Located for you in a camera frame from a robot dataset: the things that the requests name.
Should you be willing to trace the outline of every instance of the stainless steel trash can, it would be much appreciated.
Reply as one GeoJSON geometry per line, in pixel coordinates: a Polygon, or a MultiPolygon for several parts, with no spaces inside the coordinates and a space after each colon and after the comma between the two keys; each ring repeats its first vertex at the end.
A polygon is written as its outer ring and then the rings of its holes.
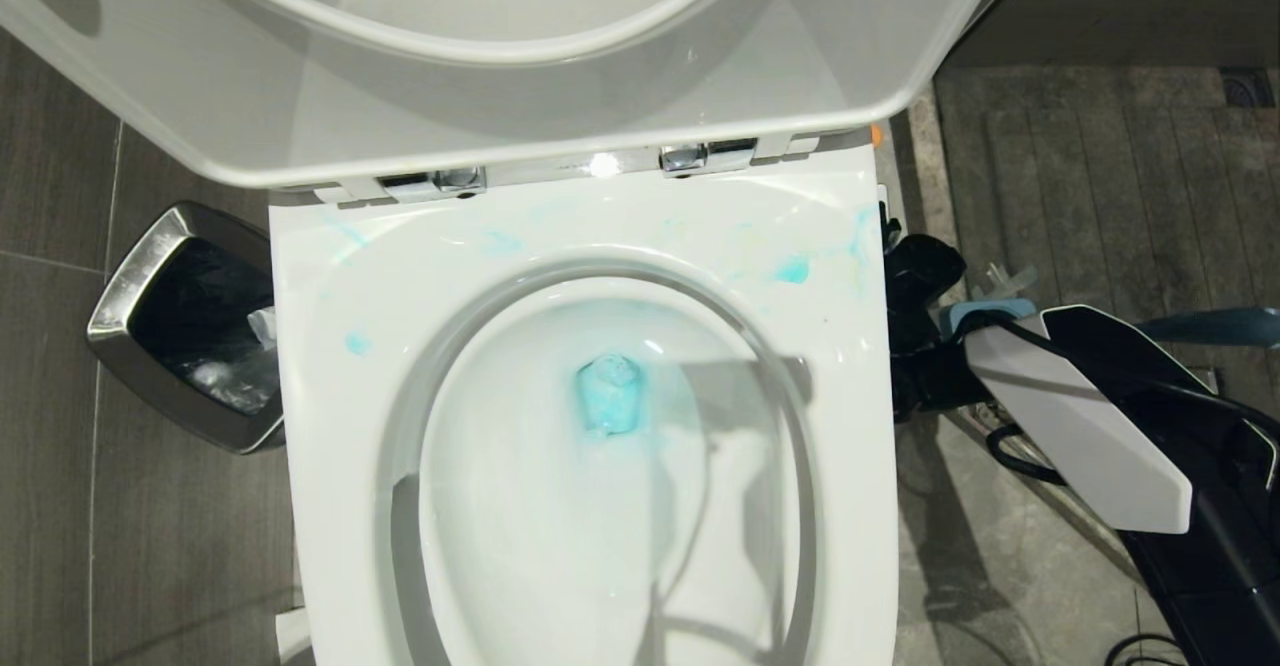
{"type": "Polygon", "coordinates": [[[264,346],[247,320],[271,302],[266,234],[183,202],[124,256],[93,309],[88,345],[178,425],[251,453],[284,438],[274,345],[264,346]]]}

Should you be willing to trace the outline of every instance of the blue residue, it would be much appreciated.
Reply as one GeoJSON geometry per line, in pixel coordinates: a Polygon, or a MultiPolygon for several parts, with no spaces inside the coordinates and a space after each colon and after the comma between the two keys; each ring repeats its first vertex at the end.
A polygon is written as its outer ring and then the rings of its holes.
{"type": "Polygon", "coordinates": [[[506,256],[525,248],[525,242],[520,241],[515,236],[511,236],[509,233],[488,231],[484,236],[488,240],[484,252],[490,256],[506,256]]]}
{"type": "Polygon", "coordinates": [[[333,227],[338,233],[343,234],[344,237],[347,237],[348,241],[351,241],[347,248],[338,252],[337,259],[339,263],[346,264],[351,259],[352,254],[370,245],[369,237],[365,236],[365,233],[361,233],[360,229],[357,229],[355,225],[348,224],[347,222],[332,214],[325,214],[324,220],[326,224],[333,227]]]}
{"type": "Polygon", "coordinates": [[[778,266],[773,278],[786,283],[804,283],[809,279],[809,256],[792,254],[778,266]]]}
{"type": "Polygon", "coordinates": [[[374,347],[374,342],[369,341],[369,337],[361,332],[347,333],[347,351],[356,356],[364,356],[369,353],[369,350],[374,347]]]}
{"type": "Polygon", "coordinates": [[[865,257],[863,252],[863,240],[867,238],[867,229],[876,229],[876,242],[879,243],[879,204],[873,204],[858,213],[854,218],[854,240],[849,242],[849,252],[854,256],[865,257]]]}
{"type": "Polygon", "coordinates": [[[644,375],[626,356],[605,353],[573,377],[588,433],[625,434],[640,425],[644,375]]]}

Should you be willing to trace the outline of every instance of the floor drain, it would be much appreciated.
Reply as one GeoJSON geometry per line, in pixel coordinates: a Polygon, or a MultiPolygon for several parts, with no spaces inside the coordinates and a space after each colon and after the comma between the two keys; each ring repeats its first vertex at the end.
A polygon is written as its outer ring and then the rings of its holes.
{"type": "Polygon", "coordinates": [[[1266,69],[1221,68],[1226,105],[1242,109],[1274,109],[1275,93],[1266,69]]]}

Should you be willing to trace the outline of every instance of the toilet rim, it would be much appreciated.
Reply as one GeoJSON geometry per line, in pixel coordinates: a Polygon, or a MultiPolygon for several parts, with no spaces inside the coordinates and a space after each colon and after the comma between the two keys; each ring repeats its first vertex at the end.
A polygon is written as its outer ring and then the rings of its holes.
{"type": "Polygon", "coordinates": [[[399,626],[397,637],[403,638],[415,663],[435,663],[448,657],[444,639],[431,616],[431,584],[426,575],[422,552],[420,502],[421,455],[428,429],[425,415],[434,409],[444,379],[467,343],[506,309],[547,288],[596,278],[639,280],[690,297],[735,328],[768,375],[760,379],[760,383],[772,392],[768,393],[768,400],[777,403],[783,414],[786,438],[795,460],[795,507],[800,523],[799,549],[795,555],[796,588],[794,594],[783,596],[791,599],[792,608],[778,657],[786,663],[803,662],[809,649],[809,640],[819,628],[814,617],[817,611],[814,589],[818,585],[817,515],[820,511],[819,487],[813,474],[809,439],[805,434],[804,397],[781,356],[769,348],[764,336],[732,305],[675,272],[621,260],[584,260],[547,265],[531,272],[517,283],[498,284],[480,293],[467,309],[456,314],[436,330],[429,343],[421,347],[410,375],[402,380],[398,389],[380,448],[383,464],[379,471],[385,475],[381,484],[384,491],[389,492],[387,496],[390,507],[375,528],[381,534],[389,535],[390,548],[379,552],[381,564],[378,571],[384,574],[379,589],[383,592],[384,603],[398,606],[394,613],[396,625],[399,626]],[[435,364],[420,374],[419,368],[426,360],[435,364]],[[413,384],[412,389],[408,388],[410,383],[413,384]],[[407,403],[411,401],[408,398],[411,391],[426,393],[425,403],[407,403]],[[404,628],[407,624],[413,624],[416,628],[404,628]]]}

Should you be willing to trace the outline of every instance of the white toilet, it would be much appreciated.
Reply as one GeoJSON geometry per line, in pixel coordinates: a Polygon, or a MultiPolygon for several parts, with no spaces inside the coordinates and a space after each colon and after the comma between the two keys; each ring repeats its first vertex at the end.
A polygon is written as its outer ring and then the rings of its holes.
{"type": "Polygon", "coordinates": [[[977,3],[0,0],[0,24],[192,169],[276,190],[321,666],[887,666],[864,127],[977,3]],[[626,378],[595,393],[602,364],[626,378]]]}

